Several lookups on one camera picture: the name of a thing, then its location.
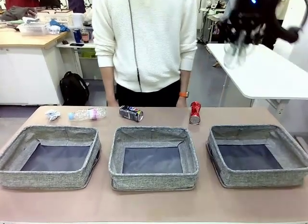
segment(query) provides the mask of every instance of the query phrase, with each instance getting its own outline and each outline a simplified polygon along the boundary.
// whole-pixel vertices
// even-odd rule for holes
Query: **hand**
[[[119,103],[116,100],[108,101],[108,107],[119,107]]]
[[[177,107],[187,107],[186,98],[180,96],[177,102]]]

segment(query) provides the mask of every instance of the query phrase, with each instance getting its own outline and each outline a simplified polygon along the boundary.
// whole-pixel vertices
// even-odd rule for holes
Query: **red can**
[[[201,104],[198,101],[192,102],[191,104],[191,117],[189,118],[189,122],[191,124],[200,124],[200,109],[201,109]]]

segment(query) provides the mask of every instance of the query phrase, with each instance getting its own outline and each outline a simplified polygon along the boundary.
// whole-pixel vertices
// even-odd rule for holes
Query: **zipper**
[[[140,83],[139,68],[137,68],[137,77],[138,77],[138,83],[139,83],[140,92],[142,92],[141,83]]]
[[[139,67],[138,67],[138,61],[137,61],[137,54],[136,54],[135,32],[134,32],[134,24],[133,24],[133,15],[131,13],[130,0],[128,0],[128,6],[129,6],[129,13],[130,13],[131,31],[132,31],[132,35],[133,35],[134,55],[135,55],[135,63],[136,63],[136,68],[137,68],[137,78],[138,78],[140,92],[142,92],[141,82],[140,82],[140,74],[139,74]]]

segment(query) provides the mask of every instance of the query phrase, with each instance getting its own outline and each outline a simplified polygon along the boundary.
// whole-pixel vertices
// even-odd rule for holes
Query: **cable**
[[[135,32],[134,32],[133,15],[132,15],[132,12],[131,12],[130,0],[128,0],[128,6],[129,6],[129,13],[130,13],[131,30],[132,30],[132,34],[133,34],[135,63],[136,63],[136,67],[137,67],[137,78],[138,78],[140,92],[142,92],[141,83],[140,83],[140,75],[139,75],[139,67],[138,67],[138,61],[137,61],[137,54],[136,54]]]
[[[200,13],[200,9],[201,9],[201,4],[202,4],[202,0],[200,0],[199,13]]]
[[[203,26],[202,26],[201,29],[200,29],[200,36],[199,36],[199,38],[198,38],[198,40],[199,40],[200,43],[204,43],[204,42],[203,42],[204,27],[205,27],[205,22],[206,22],[207,14],[208,14],[208,12],[210,11],[210,9],[211,9],[211,7],[206,11],[206,13],[205,13],[205,15],[203,16],[203,19],[202,19],[202,21],[203,21],[203,22],[202,22]]]
[[[308,0],[304,0],[304,2],[306,4],[306,10],[305,10],[304,18],[303,18],[301,25],[300,25],[301,30],[303,29],[304,25],[306,24],[306,21],[307,21],[307,18],[308,18],[308,11],[307,11],[308,10]]]

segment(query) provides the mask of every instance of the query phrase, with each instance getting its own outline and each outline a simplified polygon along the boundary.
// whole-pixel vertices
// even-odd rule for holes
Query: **soda can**
[[[143,112],[135,107],[121,106],[120,115],[126,119],[140,122],[143,119]]]
[[[194,125],[200,124],[201,104],[198,101],[192,102],[191,109],[192,111],[191,111],[191,116],[189,118],[189,122]]]
[[[81,36],[80,29],[73,29],[73,33],[74,33],[75,42],[81,43],[82,42],[82,36]]]

